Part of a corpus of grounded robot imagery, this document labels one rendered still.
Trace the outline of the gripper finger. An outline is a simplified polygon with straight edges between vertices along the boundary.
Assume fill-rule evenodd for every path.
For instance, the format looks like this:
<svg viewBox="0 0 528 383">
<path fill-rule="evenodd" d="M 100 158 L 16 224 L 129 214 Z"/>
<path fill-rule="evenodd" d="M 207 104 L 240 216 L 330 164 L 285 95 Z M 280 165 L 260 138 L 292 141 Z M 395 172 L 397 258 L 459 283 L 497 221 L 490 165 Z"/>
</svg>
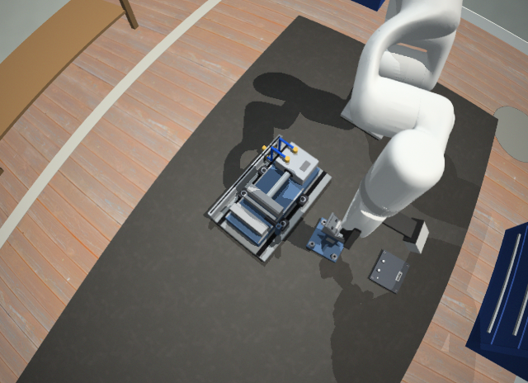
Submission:
<svg viewBox="0 0 528 383">
<path fill-rule="evenodd" d="M 350 249 L 351 246 L 356 241 L 356 239 L 360 236 L 361 230 L 359 230 L 357 228 L 354 228 L 353 230 L 345 230 L 345 229 L 342 228 L 339 233 L 343 234 L 342 237 L 345 240 L 345 242 L 343 244 L 343 247 L 347 248 L 347 249 Z"/>
</svg>

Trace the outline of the white flat bar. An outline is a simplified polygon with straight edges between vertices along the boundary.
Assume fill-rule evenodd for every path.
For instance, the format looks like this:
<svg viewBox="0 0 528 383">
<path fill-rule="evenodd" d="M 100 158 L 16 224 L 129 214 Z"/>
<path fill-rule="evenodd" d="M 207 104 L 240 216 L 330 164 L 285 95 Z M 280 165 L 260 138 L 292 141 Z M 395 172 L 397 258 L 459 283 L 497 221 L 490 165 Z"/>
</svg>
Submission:
<svg viewBox="0 0 528 383">
<path fill-rule="evenodd" d="M 265 216 L 270 216 L 274 221 L 276 221 L 276 217 L 269 213 L 267 210 L 265 210 L 263 207 L 261 207 L 259 204 L 257 204 L 252 198 L 247 196 L 246 194 L 243 196 L 243 198 L 248 201 L 251 205 L 253 205 L 255 208 L 257 208 L 262 214 Z"/>
</svg>

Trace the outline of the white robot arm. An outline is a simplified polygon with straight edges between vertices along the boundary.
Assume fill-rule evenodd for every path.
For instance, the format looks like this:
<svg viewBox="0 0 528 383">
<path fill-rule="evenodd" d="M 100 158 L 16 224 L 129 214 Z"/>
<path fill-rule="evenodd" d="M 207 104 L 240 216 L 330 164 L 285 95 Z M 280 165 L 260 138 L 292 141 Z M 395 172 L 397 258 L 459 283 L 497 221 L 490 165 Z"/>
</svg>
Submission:
<svg viewBox="0 0 528 383">
<path fill-rule="evenodd" d="M 363 177 L 361 199 L 371 212 L 390 216 L 382 224 L 404 235 L 408 251 L 420 254 L 429 234 L 425 221 L 400 211 L 444 172 L 454 107 L 429 91 L 455 40 L 462 2 L 389 0 L 384 24 L 362 50 L 351 95 L 353 123 L 392 138 Z"/>
</svg>

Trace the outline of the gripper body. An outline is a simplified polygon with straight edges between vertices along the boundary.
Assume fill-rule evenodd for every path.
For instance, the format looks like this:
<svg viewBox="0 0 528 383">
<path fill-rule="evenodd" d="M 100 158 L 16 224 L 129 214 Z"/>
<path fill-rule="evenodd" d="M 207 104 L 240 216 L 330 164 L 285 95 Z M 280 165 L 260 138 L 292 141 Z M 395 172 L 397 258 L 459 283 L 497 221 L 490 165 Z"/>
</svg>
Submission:
<svg viewBox="0 0 528 383">
<path fill-rule="evenodd" d="M 357 228 L 361 230 L 360 237 L 364 238 L 371 234 L 386 219 L 386 217 L 390 216 L 377 215 L 365 206 L 361 199 L 359 187 L 342 220 L 342 228 L 345 230 L 353 230 L 354 228 Z"/>
</svg>

